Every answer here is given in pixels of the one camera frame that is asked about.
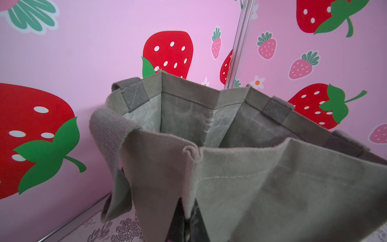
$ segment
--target canvas tote bag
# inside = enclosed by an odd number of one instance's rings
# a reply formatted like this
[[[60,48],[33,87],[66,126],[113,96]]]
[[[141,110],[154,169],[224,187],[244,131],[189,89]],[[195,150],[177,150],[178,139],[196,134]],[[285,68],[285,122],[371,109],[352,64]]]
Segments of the canvas tote bag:
[[[361,241],[387,220],[387,162],[277,97],[159,72],[106,105],[90,120],[114,179],[101,219],[133,201],[146,242]]]

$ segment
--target tree illustration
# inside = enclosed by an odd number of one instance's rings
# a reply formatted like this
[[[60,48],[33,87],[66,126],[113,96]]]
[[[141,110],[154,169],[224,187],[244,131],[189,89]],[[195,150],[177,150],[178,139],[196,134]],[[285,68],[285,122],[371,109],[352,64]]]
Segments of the tree illustration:
[[[94,242],[96,239],[103,239],[106,237],[109,233],[109,228],[111,227],[113,223],[108,222],[107,224],[105,223],[102,228],[99,228],[97,230],[94,230],[89,237],[87,238],[87,242]]]
[[[134,220],[131,218],[121,220],[120,225],[116,227],[116,232],[118,234],[110,237],[111,242],[132,242],[134,238],[144,240],[137,213],[135,213]]]

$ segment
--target pink strawberry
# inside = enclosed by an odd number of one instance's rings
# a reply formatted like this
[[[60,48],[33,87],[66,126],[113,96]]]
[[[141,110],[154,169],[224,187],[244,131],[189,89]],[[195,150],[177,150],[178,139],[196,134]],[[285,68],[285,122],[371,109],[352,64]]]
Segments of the pink strawberry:
[[[320,59],[317,56],[317,52],[309,51],[308,54],[303,54],[301,59],[294,61],[294,63],[290,67],[289,78],[292,80],[300,79],[306,77],[310,73],[312,73],[313,65],[317,65]]]
[[[387,124],[381,124],[370,134],[370,141],[376,144],[387,144]]]
[[[219,56],[220,47],[222,45],[222,39],[220,38],[220,28],[216,27],[214,31],[214,35],[212,36],[212,46],[211,46],[211,52],[212,56],[216,60]]]
[[[272,39],[271,36],[271,33],[266,32],[266,34],[262,33],[261,36],[258,37],[257,45],[260,46],[258,48],[258,54],[265,60],[273,58],[276,51],[277,41]]]

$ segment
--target bag handle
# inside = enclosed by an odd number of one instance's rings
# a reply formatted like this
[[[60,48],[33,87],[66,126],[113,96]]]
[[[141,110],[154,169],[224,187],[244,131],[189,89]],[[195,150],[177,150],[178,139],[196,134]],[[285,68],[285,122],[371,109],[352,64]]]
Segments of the bag handle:
[[[105,158],[113,177],[114,187],[101,213],[101,221],[110,221],[132,209],[129,181],[118,168],[120,150],[130,132],[141,127],[108,108],[96,110],[89,128],[98,149]]]

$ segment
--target strawberry stem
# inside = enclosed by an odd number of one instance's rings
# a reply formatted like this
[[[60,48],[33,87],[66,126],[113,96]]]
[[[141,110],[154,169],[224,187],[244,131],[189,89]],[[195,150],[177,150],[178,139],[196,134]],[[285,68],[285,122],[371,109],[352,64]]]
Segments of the strawberry stem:
[[[65,156],[65,159],[74,163],[79,168],[79,172],[86,171],[86,166],[82,162],[80,162],[79,160],[76,160],[76,159],[71,158],[69,156]]]
[[[359,95],[357,95],[356,97],[351,98],[351,99],[345,101],[344,103],[349,103],[349,102],[351,102],[351,101],[353,101],[353,100],[359,99],[359,98],[361,98],[362,96],[364,96],[365,94],[367,94],[367,91],[364,91],[364,90],[363,90],[363,91],[361,91],[361,93],[360,93]]]
[[[347,18],[347,22],[348,22],[347,37],[351,37],[353,35],[353,24],[352,24],[352,21],[351,21],[351,19],[349,17]]]

